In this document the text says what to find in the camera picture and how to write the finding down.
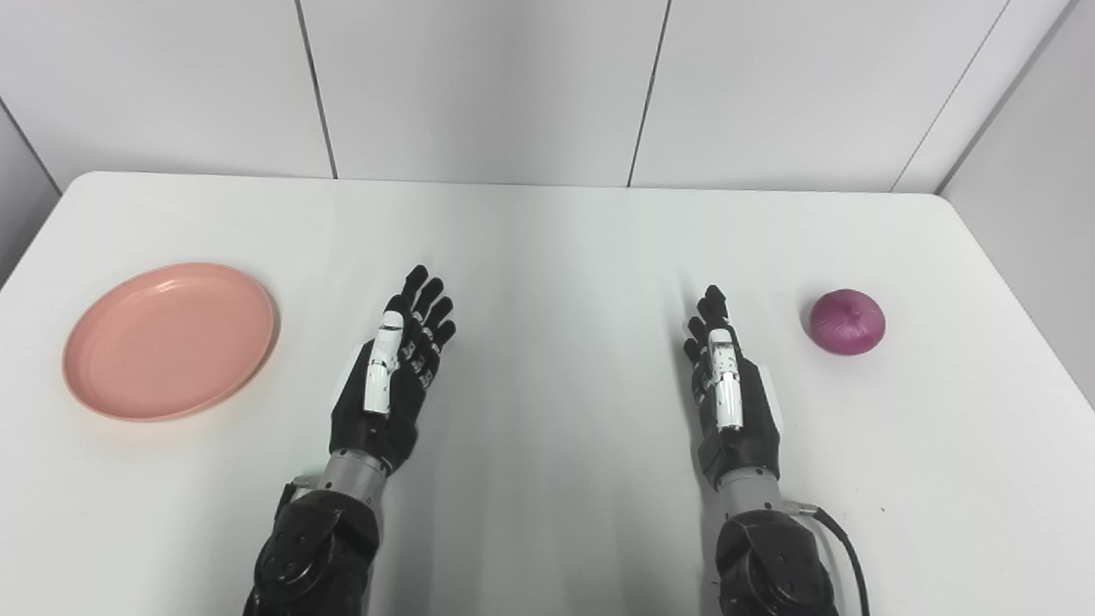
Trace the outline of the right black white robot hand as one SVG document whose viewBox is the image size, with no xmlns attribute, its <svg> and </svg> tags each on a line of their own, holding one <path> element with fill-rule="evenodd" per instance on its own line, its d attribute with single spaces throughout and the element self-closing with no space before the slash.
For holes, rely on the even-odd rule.
<svg viewBox="0 0 1095 616">
<path fill-rule="evenodd" d="M 744 356 L 719 286 L 711 284 L 689 319 L 684 355 L 698 405 L 701 475 L 718 488 L 727 473 L 758 468 L 779 478 L 777 421 L 760 367 Z"/>
</svg>

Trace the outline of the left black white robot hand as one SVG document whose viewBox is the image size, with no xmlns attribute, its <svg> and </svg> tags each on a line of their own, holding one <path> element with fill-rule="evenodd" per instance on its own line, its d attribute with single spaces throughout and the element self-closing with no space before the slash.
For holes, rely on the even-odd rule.
<svg viewBox="0 0 1095 616">
<path fill-rule="evenodd" d="M 453 307 L 443 280 L 425 265 L 407 274 L 334 403 L 331 453 L 366 453 L 387 473 L 410 460 L 423 403 L 441 369 L 443 347 L 457 332 Z"/>
</svg>

